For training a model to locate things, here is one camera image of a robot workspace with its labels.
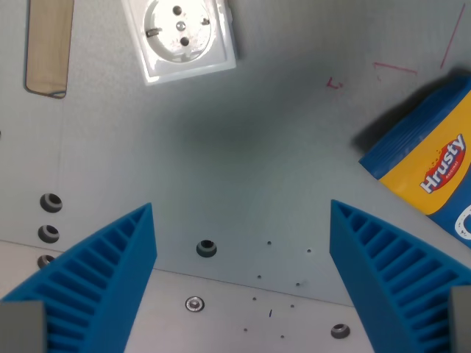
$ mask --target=red line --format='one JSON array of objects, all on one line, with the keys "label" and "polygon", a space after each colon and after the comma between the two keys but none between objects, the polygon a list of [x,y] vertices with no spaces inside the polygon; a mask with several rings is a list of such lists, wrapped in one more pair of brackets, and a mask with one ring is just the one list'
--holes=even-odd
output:
[{"label": "red line", "polygon": [[458,22],[456,22],[455,30],[453,31],[450,42],[448,43],[447,51],[445,52],[445,57],[443,58],[442,64],[440,65],[441,69],[445,65],[445,61],[447,61],[448,52],[450,51],[451,44],[453,43],[453,40],[455,39],[455,34],[456,34],[456,31],[458,30],[458,26],[459,26],[459,23],[461,22],[461,18],[463,17],[463,13],[464,13],[465,8],[466,8],[466,4],[463,4],[463,8],[461,9],[461,13],[459,14],[459,17],[458,17]]},{"label": "red line", "polygon": [[411,70],[410,68],[400,68],[399,66],[385,64],[385,63],[373,63],[373,65],[375,66],[375,68],[376,68],[376,66],[381,66],[383,68],[393,68],[394,70],[409,72],[410,74],[416,74],[417,75],[419,73],[418,71]]}]

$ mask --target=grey block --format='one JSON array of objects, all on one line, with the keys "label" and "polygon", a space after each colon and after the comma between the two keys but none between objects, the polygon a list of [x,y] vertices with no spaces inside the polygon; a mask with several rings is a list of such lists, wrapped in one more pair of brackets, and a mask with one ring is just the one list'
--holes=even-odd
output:
[{"label": "grey block", "polygon": [[448,301],[448,321],[452,353],[471,352],[471,285],[452,287]]},{"label": "grey block", "polygon": [[0,352],[46,353],[43,302],[0,302]]}]

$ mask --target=metal screw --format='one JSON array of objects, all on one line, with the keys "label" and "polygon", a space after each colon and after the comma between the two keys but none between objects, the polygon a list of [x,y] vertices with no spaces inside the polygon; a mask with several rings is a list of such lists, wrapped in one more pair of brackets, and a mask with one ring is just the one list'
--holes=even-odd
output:
[{"label": "metal screw", "polygon": [[198,313],[205,308],[205,302],[198,296],[192,296],[186,299],[185,306],[192,313]]},{"label": "metal screw", "polygon": [[183,21],[178,21],[176,24],[176,28],[180,31],[183,32],[186,29],[186,23]]}]

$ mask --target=grey metal surface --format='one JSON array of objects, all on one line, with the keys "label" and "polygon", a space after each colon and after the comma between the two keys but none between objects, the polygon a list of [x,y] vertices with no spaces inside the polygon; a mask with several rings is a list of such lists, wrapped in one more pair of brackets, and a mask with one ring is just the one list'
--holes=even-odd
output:
[{"label": "grey metal surface", "polygon": [[[42,249],[0,241],[0,297],[37,271],[35,259],[42,253]],[[191,294],[205,300],[206,308],[201,313],[186,310],[185,300]],[[330,335],[330,328],[339,322],[352,329],[347,339],[336,340]],[[373,350],[352,307],[154,270],[126,353],[156,352],[373,353]]]},{"label": "grey metal surface", "polygon": [[[367,126],[471,63],[465,11],[440,69],[463,1],[230,6],[237,69],[146,88],[121,5],[77,1],[68,95],[53,101],[22,87],[26,4],[0,0],[0,238],[66,250],[152,202],[156,268],[351,304],[328,252],[340,199],[470,265],[468,249],[358,164]],[[63,201],[57,214],[38,205],[48,192]],[[41,243],[43,224],[58,242]],[[204,239],[212,258],[196,253]]]},{"label": "grey metal surface", "polygon": [[46,347],[43,302],[0,303],[0,352],[46,353]]}]

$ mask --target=hrusty logo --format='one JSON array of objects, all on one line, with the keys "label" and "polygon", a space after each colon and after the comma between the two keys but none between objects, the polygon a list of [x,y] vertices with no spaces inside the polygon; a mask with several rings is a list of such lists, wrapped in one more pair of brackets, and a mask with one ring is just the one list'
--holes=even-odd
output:
[{"label": "hrusty logo", "polygon": [[458,172],[466,154],[466,143],[463,135],[445,145],[440,152],[436,164],[425,174],[425,180],[420,187],[432,193],[443,188]]}]

